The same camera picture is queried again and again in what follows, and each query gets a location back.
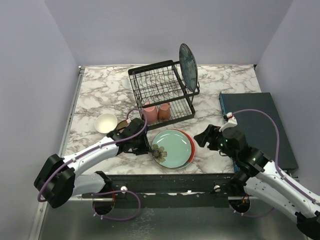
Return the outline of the light blue floral plate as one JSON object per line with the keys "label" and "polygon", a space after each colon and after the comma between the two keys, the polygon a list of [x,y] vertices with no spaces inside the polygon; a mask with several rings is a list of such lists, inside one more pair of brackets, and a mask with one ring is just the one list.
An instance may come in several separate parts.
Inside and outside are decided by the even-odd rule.
{"label": "light blue floral plate", "polygon": [[189,139],[179,130],[167,129],[158,133],[151,143],[151,156],[159,165],[177,169],[190,157]]}

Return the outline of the plain pink mug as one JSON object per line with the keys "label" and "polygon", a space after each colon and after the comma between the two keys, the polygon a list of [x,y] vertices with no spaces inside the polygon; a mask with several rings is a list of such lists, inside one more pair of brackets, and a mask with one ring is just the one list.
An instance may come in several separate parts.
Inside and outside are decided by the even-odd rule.
{"label": "plain pink mug", "polygon": [[158,110],[156,106],[144,107],[142,111],[145,113],[147,117],[147,124],[154,124],[158,120]]}

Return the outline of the pink printed coffee mug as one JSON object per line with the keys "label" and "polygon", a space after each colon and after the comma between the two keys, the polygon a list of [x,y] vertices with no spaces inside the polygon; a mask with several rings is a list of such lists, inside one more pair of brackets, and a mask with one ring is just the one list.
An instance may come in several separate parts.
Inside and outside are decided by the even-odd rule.
{"label": "pink printed coffee mug", "polygon": [[163,103],[160,105],[158,109],[158,119],[162,121],[166,121],[171,116],[171,108],[170,103]]}

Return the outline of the black wire dish rack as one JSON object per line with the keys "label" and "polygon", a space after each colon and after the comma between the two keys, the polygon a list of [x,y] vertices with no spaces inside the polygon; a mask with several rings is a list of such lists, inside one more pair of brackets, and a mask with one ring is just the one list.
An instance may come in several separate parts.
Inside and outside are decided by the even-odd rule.
{"label": "black wire dish rack", "polygon": [[195,117],[193,99],[200,93],[200,85],[197,84],[194,91],[187,88],[179,61],[166,60],[130,68],[128,76],[138,108],[159,110],[162,104],[170,105],[169,119],[148,124],[149,131]]}

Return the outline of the blue ceramic plate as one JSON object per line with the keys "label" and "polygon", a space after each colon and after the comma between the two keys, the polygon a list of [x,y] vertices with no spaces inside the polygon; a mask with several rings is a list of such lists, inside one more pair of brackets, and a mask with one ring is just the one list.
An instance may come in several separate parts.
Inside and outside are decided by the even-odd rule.
{"label": "blue ceramic plate", "polygon": [[194,92],[198,84],[198,67],[191,49],[185,43],[179,47],[179,64],[186,87]]}

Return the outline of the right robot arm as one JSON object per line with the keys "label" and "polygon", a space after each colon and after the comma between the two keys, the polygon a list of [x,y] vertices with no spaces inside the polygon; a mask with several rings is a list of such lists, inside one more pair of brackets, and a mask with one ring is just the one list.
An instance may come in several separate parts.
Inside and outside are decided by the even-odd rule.
{"label": "right robot arm", "polygon": [[276,208],[296,223],[313,240],[320,238],[320,197],[280,169],[261,150],[248,145],[237,127],[220,130],[208,125],[194,140],[203,148],[220,151],[239,168],[230,183],[230,191],[247,193]]}

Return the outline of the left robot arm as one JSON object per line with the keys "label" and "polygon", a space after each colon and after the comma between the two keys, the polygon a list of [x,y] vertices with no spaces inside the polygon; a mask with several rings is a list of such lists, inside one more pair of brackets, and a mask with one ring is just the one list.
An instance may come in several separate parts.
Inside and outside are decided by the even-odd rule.
{"label": "left robot arm", "polygon": [[134,118],[122,131],[112,130],[80,152],[62,157],[53,154],[47,158],[33,183],[38,190],[38,201],[58,208],[77,195],[107,197],[111,179],[102,171],[92,174],[85,174],[85,171],[121,153],[144,155],[149,151],[146,124]]}

